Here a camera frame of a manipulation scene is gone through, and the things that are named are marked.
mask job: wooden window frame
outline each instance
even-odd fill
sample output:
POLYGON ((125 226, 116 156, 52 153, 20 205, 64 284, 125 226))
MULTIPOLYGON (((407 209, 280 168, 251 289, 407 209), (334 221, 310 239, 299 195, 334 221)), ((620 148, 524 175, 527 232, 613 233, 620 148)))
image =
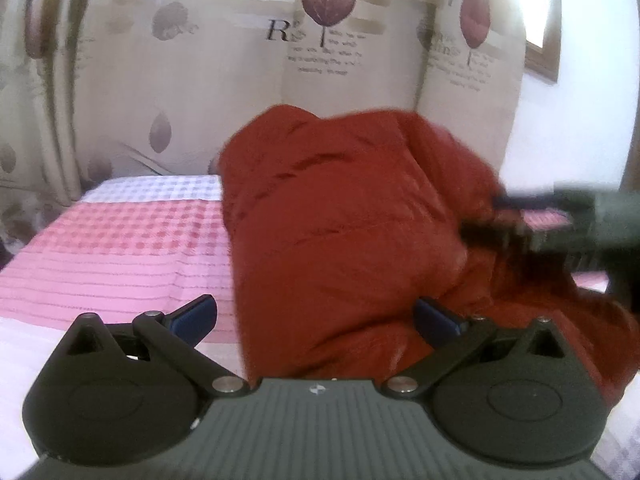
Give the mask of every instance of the wooden window frame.
POLYGON ((536 72, 554 83, 558 82, 560 67, 562 24, 562 0, 551 0, 546 19, 545 37, 542 48, 527 41, 525 68, 536 72))

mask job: red jacket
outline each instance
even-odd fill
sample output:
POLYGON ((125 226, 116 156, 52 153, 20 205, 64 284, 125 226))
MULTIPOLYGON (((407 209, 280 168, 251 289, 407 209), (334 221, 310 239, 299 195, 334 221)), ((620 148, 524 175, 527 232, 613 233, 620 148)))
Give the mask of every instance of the red jacket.
POLYGON ((229 141, 220 172, 251 380, 382 381, 431 352, 412 323, 419 296, 504 327, 551 317, 609 404, 638 370, 638 326, 617 304, 465 247, 461 219, 492 218, 499 182, 417 114, 275 107, 229 141))

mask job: ribbed gray panel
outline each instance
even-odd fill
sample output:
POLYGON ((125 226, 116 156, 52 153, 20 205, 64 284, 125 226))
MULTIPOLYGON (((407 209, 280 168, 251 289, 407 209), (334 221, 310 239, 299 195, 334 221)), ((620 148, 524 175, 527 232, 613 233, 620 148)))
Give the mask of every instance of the ribbed gray panel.
POLYGON ((370 381, 264 380, 212 404, 187 439, 153 459, 86 468, 41 460, 24 480, 607 480, 587 460, 552 470, 485 464, 449 443, 414 402, 370 381), (325 387, 321 394, 311 390, 325 387))

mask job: wall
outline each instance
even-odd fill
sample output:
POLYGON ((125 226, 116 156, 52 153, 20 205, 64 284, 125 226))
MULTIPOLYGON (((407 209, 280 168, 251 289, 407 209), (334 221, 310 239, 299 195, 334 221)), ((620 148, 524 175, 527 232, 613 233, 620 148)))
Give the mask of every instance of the wall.
POLYGON ((637 0, 562 0, 558 83, 525 74, 500 177, 509 190, 620 184, 640 75, 637 0))

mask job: pink bed sheet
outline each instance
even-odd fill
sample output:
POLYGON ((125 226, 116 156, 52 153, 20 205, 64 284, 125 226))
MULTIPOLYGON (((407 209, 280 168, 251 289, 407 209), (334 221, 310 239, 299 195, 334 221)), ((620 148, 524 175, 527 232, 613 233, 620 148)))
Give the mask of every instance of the pink bed sheet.
POLYGON ((215 176, 102 184, 0 272, 0 317, 64 330, 83 312, 129 322, 212 294, 218 323, 206 342, 238 342, 220 192, 215 176))

